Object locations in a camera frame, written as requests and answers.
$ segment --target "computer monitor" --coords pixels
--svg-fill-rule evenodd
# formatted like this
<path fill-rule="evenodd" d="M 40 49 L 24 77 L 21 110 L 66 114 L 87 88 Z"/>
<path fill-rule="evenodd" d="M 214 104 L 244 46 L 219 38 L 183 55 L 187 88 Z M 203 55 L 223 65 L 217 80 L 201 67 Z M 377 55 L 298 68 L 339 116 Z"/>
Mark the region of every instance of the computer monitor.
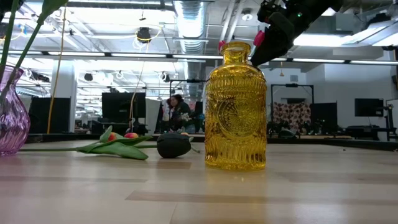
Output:
<path fill-rule="evenodd" d="M 33 97 L 29 117 L 31 134 L 47 133 L 51 98 Z M 70 98 L 54 98 L 50 133 L 69 132 Z"/>
<path fill-rule="evenodd" d="M 383 99 L 355 99 L 355 116 L 383 117 Z"/>
<path fill-rule="evenodd" d="M 102 117 L 109 122 L 128 123 L 130 104 L 134 93 L 102 93 Z M 133 117 L 146 117 L 146 94 L 136 93 L 133 102 Z"/>

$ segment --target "wooden table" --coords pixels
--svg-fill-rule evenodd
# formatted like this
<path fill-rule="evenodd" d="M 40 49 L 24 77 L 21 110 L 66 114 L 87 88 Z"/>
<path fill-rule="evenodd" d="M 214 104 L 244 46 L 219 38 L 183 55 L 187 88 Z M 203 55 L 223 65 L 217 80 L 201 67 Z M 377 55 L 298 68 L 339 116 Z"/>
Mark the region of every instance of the wooden table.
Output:
<path fill-rule="evenodd" d="M 77 152 L 2 157 L 0 223 L 398 223 L 394 152 L 272 144 L 265 170 L 232 172 L 206 168 L 204 154 L 162 159 L 144 151 L 146 161 Z"/>

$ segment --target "glass bottle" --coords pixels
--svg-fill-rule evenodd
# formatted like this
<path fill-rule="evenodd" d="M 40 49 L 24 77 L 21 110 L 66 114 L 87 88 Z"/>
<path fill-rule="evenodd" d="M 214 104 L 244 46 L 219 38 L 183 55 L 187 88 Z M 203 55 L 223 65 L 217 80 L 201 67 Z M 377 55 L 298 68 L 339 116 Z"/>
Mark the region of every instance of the glass bottle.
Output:
<path fill-rule="evenodd" d="M 13 69 L 14 67 L 6 66 L 0 80 L 0 92 L 4 91 Z M 29 115 L 16 93 L 16 83 L 23 73 L 22 69 L 17 69 L 9 90 L 6 90 L 3 93 L 4 98 L 0 99 L 0 157 L 17 153 L 28 136 Z"/>
<path fill-rule="evenodd" d="M 266 91 L 264 74 L 248 65 L 251 47 L 224 44 L 224 64 L 206 84 L 206 158 L 208 167 L 260 170 L 266 165 Z"/>

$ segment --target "woman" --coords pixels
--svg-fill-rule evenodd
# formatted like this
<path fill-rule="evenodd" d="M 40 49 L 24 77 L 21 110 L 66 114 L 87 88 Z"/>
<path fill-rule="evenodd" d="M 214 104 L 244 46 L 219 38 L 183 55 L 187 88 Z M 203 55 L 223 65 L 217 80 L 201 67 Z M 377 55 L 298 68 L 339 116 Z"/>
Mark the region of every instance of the woman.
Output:
<path fill-rule="evenodd" d="M 172 119 L 171 119 L 171 127 L 174 131 L 182 128 L 183 121 L 181 119 L 182 114 L 190 115 L 191 109 L 189 106 L 184 103 L 184 100 L 181 95 L 177 94 L 171 97 L 170 105 L 173 108 Z"/>

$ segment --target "ceiling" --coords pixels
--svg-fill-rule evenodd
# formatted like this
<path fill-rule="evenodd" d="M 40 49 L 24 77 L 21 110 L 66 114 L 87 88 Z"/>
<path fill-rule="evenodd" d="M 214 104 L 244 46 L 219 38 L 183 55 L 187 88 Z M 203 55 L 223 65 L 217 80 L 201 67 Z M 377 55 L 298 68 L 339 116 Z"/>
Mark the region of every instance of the ceiling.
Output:
<path fill-rule="evenodd" d="M 71 0 L 70 2 L 87 2 L 87 0 Z M 102 2 L 115 2 L 116 0 L 107 0 Z M 35 16 L 40 14 L 42 1 L 27 0 L 24 6 L 17 14 L 14 35 L 21 33 L 22 24 L 25 27 L 22 34 L 11 42 L 12 50 L 22 50 L 27 41 L 29 34 L 35 27 Z M 129 0 L 118 0 L 118 2 L 130 2 Z M 143 9 L 128 8 L 100 8 L 100 7 L 67 7 L 67 22 L 65 24 L 65 46 L 64 51 L 87 51 L 87 52 L 142 52 L 142 53 L 173 53 L 181 52 L 180 42 L 176 40 L 178 37 L 178 27 L 176 25 L 177 18 L 173 11 L 156 11 L 145 9 L 145 3 L 157 1 L 134 1 L 141 2 Z M 252 45 L 253 39 L 257 32 L 264 28 L 256 19 L 257 10 L 260 7 L 261 0 L 246 0 L 245 9 L 250 9 L 253 19 L 249 21 L 242 20 L 239 16 L 238 23 L 234 32 L 235 40 L 247 42 Z M 171 1 L 165 1 L 167 6 L 171 6 Z M 206 32 L 203 38 L 207 39 L 204 54 L 218 54 L 218 42 L 220 40 L 221 31 L 223 29 L 222 21 L 225 16 L 229 0 L 203 1 L 207 4 Z M 352 8 L 364 7 L 373 10 L 390 4 L 391 1 L 377 0 L 349 0 L 345 2 L 345 6 Z M 59 51 L 61 46 L 60 33 L 62 32 L 62 14 L 63 8 L 55 12 L 47 19 L 44 26 L 40 30 L 40 34 L 35 39 L 30 50 L 37 51 Z M 140 44 L 135 34 L 140 27 L 149 27 L 150 33 L 156 38 L 152 39 L 149 44 Z M 302 58 L 355 58 L 355 59 L 377 59 L 382 56 L 380 47 L 308 47 L 295 46 L 290 51 L 290 57 Z M 9 63 L 16 63 L 16 58 L 10 58 Z M 107 74 L 113 76 L 113 83 L 117 86 L 136 86 L 139 76 L 142 72 L 140 85 L 167 87 L 169 84 L 164 83 L 159 75 L 162 72 L 169 74 L 172 78 L 185 79 L 184 62 L 176 60 L 173 62 L 132 62 L 132 61 L 106 61 L 106 60 L 76 60 L 77 67 L 80 69 L 80 85 L 104 85 L 100 78 L 94 79 L 92 82 L 84 80 L 86 73 Z M 27 58 L 23 65 L 25 69 L 39 72 L 49 78 L 52 77 L 53 62 L 50 59 Z M 280 67 L 279 63 L 269 63 L 265 65 L 267 68 Z M 287 67 L 299 68 L 303 72 L 312 66 L 307 63 L 288 63 Z M 40 83 L 40 81 L 32 80 L 28 77 L 22 78 L 26 83 Z M 187 93 L 186 84 L 179 85 L 183 88 L 180 92 Z M 49 87 L 29 87 L 28 91 L 36 91 L 37 95 L 49 95 Z M 109 91 L 107 88 L 90 88 L 79 90 L 79 95 L 100 95 L 103 91 Z M 168 91 L 157 90 L 153 92 L 154 97 L 166 97 Z"/>

